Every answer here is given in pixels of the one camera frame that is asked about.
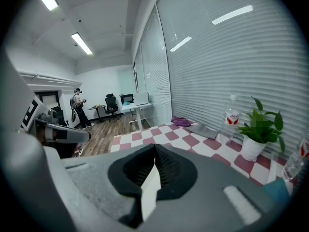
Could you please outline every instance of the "black office chair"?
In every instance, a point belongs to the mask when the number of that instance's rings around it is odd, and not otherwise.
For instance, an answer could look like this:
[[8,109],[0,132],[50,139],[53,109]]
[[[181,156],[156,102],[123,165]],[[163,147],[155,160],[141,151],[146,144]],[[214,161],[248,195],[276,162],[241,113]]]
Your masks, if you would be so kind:
[[53,107],[52,109],[56,111],[58,124],[62,126],[69,126],[69,121],[64,121],[63,110],[61,110],[58,106]]
[[107,98],[105,98],[105,102],[106,102],[107,109],[104,107],[105,113],[106,114],[112,114],[112,116],[110,117],[109,121],[111,121],[111,119],[113,117],[115,117],[116,119],[119,120],[117,115],[120,116],[120,114],[116,114],[116,112],[119,111],[118,105],[116,104],[116,97],[115,96],[110,96],[110,95],[107,95],[106,97]]

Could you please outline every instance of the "checkered tablecloth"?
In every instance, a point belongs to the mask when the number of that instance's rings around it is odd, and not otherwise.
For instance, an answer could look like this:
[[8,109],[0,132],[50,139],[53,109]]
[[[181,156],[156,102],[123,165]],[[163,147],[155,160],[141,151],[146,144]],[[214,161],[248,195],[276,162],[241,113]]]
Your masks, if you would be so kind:
[[[111,152],[129,149],[142,144],[169,145],[211,157],[233,167],[259,186],[267,183],[270,169],[270,159],[267,157],[259,155],[255,162],[247,161],[240,154],[241,144],[231,141],[223,145],[218,141],[199,136],[173,123],[115,136]],[[281,177],[285,162],[281,158],[276,160],[277,178]]]

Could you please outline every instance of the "wooden floor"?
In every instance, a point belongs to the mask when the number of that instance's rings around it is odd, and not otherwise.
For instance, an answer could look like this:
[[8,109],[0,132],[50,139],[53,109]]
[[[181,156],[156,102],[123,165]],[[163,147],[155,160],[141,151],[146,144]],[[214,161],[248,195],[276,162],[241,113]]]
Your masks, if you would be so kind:
[[[95,125],[89,129],[86,129],[91,133],[91,139],[89,142],[82,145],[82,156],[93,156],[98,154],[109,153],[112,140],[114,136],[126,134],[134,131],[138,131],[137,123],[129,123],[132,121],[132,114],[123,114],[119,117],[119,120],[112,118],[103,119],[102,123],[98,120],[92,121]],[[146,120],[142,120],[143,129],[149,128]]]

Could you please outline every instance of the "white desk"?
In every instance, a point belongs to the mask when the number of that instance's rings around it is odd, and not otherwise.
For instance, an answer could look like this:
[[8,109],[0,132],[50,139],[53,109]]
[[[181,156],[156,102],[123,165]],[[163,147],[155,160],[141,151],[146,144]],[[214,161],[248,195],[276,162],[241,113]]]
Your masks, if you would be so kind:
[[147,103],[144,105],[136,105],[135,103],[131,103],[130,105],[122,106],[121,112],[129,112],[130,110],[134,109],[136,112],[136,117],[137,117],[137,123],[139,125],[139,129],[142,130],[143,127],[141,125],[141,119],[140,119],[140,108],[151,106],[151,103]]

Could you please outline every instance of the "gray cloth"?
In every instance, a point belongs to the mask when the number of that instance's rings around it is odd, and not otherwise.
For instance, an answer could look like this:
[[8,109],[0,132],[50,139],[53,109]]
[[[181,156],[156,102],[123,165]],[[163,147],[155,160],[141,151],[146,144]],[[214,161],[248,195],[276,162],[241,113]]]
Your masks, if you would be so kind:
[[210,138],[210,139],[216,139],[216,136],[218,134],[217,131],[215,131],[215,130],[213,131],[213,130],[207,128],[207,126],[204,125],[204,124],[189,126],[186,129],[191,131],[191,132],[194,132],[197,135],[207,137],[207,138]]

